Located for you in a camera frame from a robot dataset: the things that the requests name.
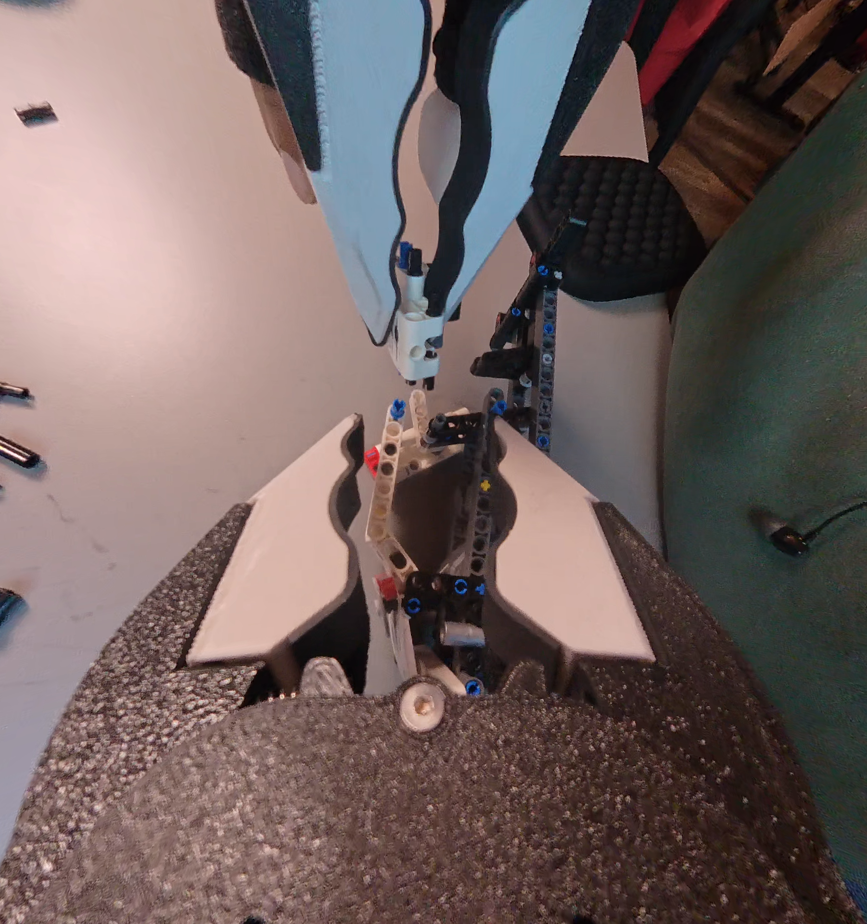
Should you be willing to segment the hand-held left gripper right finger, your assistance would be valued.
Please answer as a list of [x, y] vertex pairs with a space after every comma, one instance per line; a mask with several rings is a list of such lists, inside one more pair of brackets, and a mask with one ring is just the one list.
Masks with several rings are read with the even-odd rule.
[[496, 419], [494, 433], [512, 501], [494, 558], [497, 602], [567, 654], [654, 662], [596, 498], [508, 422]]

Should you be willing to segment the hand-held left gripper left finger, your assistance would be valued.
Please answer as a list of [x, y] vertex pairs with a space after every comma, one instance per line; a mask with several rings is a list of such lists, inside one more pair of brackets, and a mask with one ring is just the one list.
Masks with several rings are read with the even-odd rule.
[[349, 534], [364, 425], [348, 415], [257, 491], [186, 666], [266, 663], [361, 588]]

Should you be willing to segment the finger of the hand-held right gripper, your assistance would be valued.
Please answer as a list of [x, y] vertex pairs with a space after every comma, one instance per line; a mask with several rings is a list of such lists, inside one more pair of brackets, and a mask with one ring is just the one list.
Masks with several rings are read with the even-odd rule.
[[461, 29], [451, 102], [421, 109], [418, 154], [438, 206], [425, 296], [449, 319], [532, 194], [590, 2], [476, 2]]
[[358, 315], [370, 340], [383, 345], [401, 301], [399, 151], [427, 72], [431, 8], [314, 1], [308, 12], [321, 155], [312, 188]]

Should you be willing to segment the black toy vehicle chassis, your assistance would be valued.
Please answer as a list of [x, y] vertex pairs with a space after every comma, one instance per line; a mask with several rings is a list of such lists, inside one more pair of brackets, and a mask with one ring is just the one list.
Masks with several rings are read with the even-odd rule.
[[497, 422], [544, 456], [552, 445], [558, 290], [567, 253], [584, 223], [567, 213], [532, 256], [529, 275], [498, 315], [490, 349], [472, 374], [505, 379], [481, 410], [432, 414], [433, 379], [396, 398], [379, 444], [365, 452], [374, 479], [366, 540], [383, 573], [375, 579], [395, 662], [459, 695], [480, 697], [497, 670], [487, 653], [485, 575], [494, 536]]

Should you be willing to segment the small white toy brick assembly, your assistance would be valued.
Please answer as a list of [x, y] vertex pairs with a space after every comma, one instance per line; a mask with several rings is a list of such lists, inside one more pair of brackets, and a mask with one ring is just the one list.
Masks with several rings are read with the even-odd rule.
[[446, 320], [443, 315], [430, 314], [425, 295], [427, 270], [421, 249], [402, 240], [395, 259], [401, 301], [388, 349], [401, 379], [411, 387], [431, 391], [440, 370], [439, 352]]

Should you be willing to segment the grey desk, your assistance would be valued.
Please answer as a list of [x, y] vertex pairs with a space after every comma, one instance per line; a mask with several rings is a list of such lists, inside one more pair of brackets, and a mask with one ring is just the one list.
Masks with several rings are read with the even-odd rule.
[[[58, 122], [25, 128], [48, 102]], [[58, 717], [234, 504], [406, 397], [213, 2], [0, 2], [0, 862]]]

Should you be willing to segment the person's right hand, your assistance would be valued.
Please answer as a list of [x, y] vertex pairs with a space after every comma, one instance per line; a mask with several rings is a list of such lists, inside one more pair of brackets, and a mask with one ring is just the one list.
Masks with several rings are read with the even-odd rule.
[[315, 204], [310, 174], [281, 94], [253, 77], [250, 81], [266, 132], [280, 156], [290, 186], [301, 202]]

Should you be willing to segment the black wrist rest pad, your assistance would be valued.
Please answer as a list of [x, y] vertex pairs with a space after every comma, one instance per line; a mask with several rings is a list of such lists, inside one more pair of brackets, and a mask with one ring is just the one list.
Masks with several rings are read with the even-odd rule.
[[584, 229], [566, 252], [561, 289], [615, 302], [682, 287], [707, 255], [704, 237], [667, 177], [625, 157], [561, 156], [518, 216], [531, 251], [568, 217]]

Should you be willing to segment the person's green sweater torso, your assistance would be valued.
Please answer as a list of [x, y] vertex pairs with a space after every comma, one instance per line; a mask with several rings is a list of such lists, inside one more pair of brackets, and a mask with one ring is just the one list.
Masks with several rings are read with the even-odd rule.
[[867, 889], [867, 68], [683, 291], [667, 391], [672, 567], [780, 711], [843, 876]]

